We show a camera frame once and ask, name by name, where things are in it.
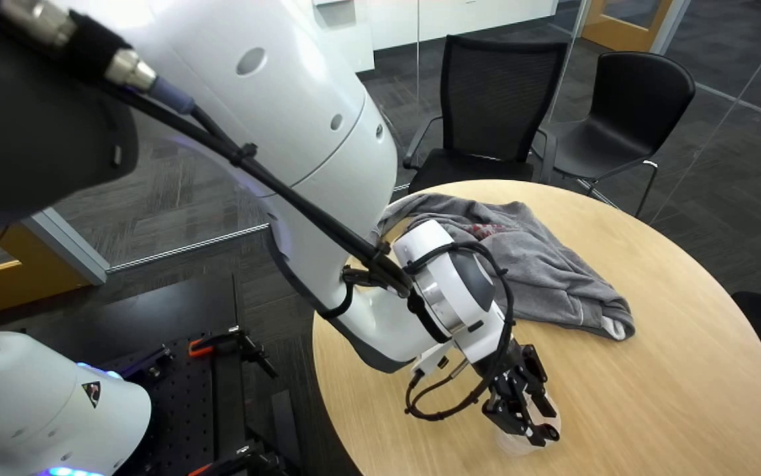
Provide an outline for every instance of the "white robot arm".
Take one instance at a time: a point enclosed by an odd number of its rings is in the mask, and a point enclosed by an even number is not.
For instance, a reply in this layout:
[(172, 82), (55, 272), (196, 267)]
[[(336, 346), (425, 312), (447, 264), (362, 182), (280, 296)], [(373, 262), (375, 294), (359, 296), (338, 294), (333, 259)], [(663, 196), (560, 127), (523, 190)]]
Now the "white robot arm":
[[(484, 376), (468, 402), (489, 389), (484, 413), (502, 431), (539, 447), (558, 439), (550, 423), (526, 413), (531, 399), (555, 418), (536, 354), (510, 338), (489, 254), (452, 243), (436, 222), (412, 227), (391, 249), (370, 241), (394, 188), (394, 138), (359, 79), (288, 0), (58, 5), (124, 37), (100, 42), (106, 63), (98, 77), (87, 71), (87, 82), (214, 151), (206, 156), (270, 212), (280, 270), (367, 365), (417, 362), (423, 376), (457, 346)], [(63, 61), (74, 58), (74, 74), (95, 69), (79, 56), (92, 32), (85, 16), (45, 0), (0, 0), (0, 19)], [(344, 280), (349, 254), (381, 286), (354, 291)]]

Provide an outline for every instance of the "gray cloth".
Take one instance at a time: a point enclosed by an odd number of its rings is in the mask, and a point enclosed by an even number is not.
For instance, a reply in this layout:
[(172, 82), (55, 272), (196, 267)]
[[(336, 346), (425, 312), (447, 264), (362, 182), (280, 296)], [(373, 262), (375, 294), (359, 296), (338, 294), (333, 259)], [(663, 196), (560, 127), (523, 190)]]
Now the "gray cloth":
[(481, 241), (507, 270), (515, 315), (587, 328), (616, 341), (634, 336), (624, 296), (565, 249), (528, 206), (417, 193), (383, 212), (378, 238), (404, 217), (436, 219), (454, 241)]

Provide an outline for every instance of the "white robot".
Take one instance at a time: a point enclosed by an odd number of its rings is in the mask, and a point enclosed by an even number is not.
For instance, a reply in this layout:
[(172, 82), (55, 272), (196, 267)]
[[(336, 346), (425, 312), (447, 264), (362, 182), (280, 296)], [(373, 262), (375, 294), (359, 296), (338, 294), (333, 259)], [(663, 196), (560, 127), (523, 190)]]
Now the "white robot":
[[(534, 447), (558, 442), (558, 415), (544, 394), (536, 354), (513, 341), (513, 312), (499, 309), (494, 299), (502, 280), (489, 272), (491, 257), (478, 246), (457, 246), (431, 219), (404, 233), (391, 249), (373, 243), (370, 230), (394, 190), (394, 138), (359, 79), (288, 0), (0, 0), (0, 37), (8, 34), (11, 40), (3, 40), (8, 45), (0, 48), (21, 48), (26, 69), (37, 69), (40, 90), (53, 85), (66, 98), (61, 106), (40, 106), (32, 103), (40, 93), (29, 93), (26, 79), (21, 79), (26, 93), (5, 87), (13, 98), (0, 98), (0, 132), (26, 145), (13, 159), (0, 140), (0, 225), (132, 169), (135, 138), (124, 132), (132, 124), (119, 106), (127, 103), (203, 143), (211, 151), (206, 159), (262, 201), (272, 217), (280, 270), (367, 365), (399, 370), (415, 362), (407, 399), (420, 376), (433, 373), (452, 346), (484, 376), (484, 383), (457, 407), (425, 415), (415, 407), (415, 397), (407, 407), (412, 415), (439, 420), (489, 391), (484, 415), (502, 431)], [(87, 111), (77, 98), (85, 85), (119, 103), (103, 95), (100, 106), (92, 98)], [(37, 130), (42, 124), (21, 127), (29, 114), (40, 111), (58, 114), (58, 124), (69, 124), (71, 138), (58, 138), (61, 132), (45, 138)], [(108, 119), (111, 127), (100, 130), (95, 116)], [(21, 164), (32, 153), (37, 164), (26, 172)], [(13, 180), (11, 167), (13, 175), (50, 177), (53, 185), (37, 190), (34, 180)], [(367, 272), (344, 272), (349, 254), (362, 259)], [(0, 394), (18, 386), (11, 376), (42, 370), (37, 362), (8, 357), (26, 346), (42, 349), (37, 341), (0, 336), (5, 354), (0, 357)], [(74, 370), (66, 370), (61, 360), (48, 357), (55, 362), (48, 376), (66, 376), (69, 391), (82, 389), (82, 378), (95, 378), (87, 368), (69, 365)], [(69, 452), (63, 460), (61, 444), (92, 439), (71, 434), (69, 442), (45, 442), (48, 452), (26, 452), (21, 439), (11, 439), (0, 442), (0, 473), (50, 473), (53, 468), (114, 473), (116, 463), (135, 450), (137, 434), (143, 436), (151, 407), (132, 383), (103, 376), (103, 386), (124, 394), (114, 399), (119, 407), (106, 407), (108, 413), (135, 410), (145, 418), (124, 428), (82, 431), (100, 431), (108, 439), (114, 431), (127, 431), (132, 436), (127, 444), (119, 444), (114, 455)], [(8, 426), (8, 413), (0, 413), (0, 423), (16, 431), (16, 423)]]

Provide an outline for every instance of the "round table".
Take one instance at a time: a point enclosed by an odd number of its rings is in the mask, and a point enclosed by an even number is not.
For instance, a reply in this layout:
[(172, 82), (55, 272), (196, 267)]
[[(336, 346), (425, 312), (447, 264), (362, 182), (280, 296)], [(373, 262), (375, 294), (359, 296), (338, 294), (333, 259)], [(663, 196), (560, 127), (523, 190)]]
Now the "round table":
[[(314, 320), (317, 383), (338, 439), (367, 476), (425, 473), (761, 473), (761, 344), (727, 291), (645, 222), (568, 190), (476, 180), (431, 188), (484, 204), (523, 201), (632, 304), (637, 336), (608, 341), (547, 323), (536, 344), (563, 442), (507, 450), (478, 405), (425, 423), (404, 415), (410, 368), (378, 373)], [(465, 370), (428, 407), (476, 386)]]

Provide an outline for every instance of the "chair backrest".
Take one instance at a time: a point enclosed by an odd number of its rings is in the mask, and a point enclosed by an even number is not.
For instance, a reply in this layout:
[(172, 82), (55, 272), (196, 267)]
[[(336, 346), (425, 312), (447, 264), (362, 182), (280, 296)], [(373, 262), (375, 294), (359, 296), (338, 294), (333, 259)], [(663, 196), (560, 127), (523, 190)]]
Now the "chair backrest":
[(447, 37), (444, 148), (523, 161), (558, 90), (565, 48), (565, 42), (510, 45)]
[(692, 77), (655, 53), (600, 56), (589, 122), (653, 156), (695, 98)]

